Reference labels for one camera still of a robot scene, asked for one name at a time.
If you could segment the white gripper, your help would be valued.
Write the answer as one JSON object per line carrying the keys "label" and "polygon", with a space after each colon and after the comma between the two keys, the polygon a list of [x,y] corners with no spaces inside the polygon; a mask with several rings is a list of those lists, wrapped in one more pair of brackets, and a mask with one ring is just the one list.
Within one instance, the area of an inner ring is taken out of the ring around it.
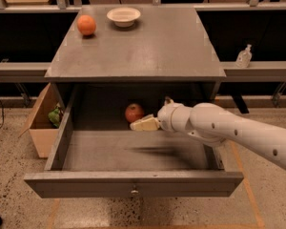
{"label": "white gripper", "polygon": [[168,132],[188,133],[194,128],[190,121],[192,108],[173,102],[169,96],[165,96],[164,106],[158,111],[157,118],[151,116],[138,119],[130,125],[130,128],[133,131],[148,132],[161,127]]}

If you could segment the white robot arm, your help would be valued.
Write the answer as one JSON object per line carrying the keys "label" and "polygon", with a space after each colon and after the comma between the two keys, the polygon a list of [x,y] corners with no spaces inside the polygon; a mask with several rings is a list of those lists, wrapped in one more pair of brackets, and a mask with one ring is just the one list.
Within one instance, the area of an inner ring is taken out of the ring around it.
{"label": "white robot arm", "polygon": [[168,98],[157,117],[149,114],[130,125],[133,131],[182,133],[207,146],[231,140],[286,170],[286,129],[247,119],[212,103],[187,107]]}

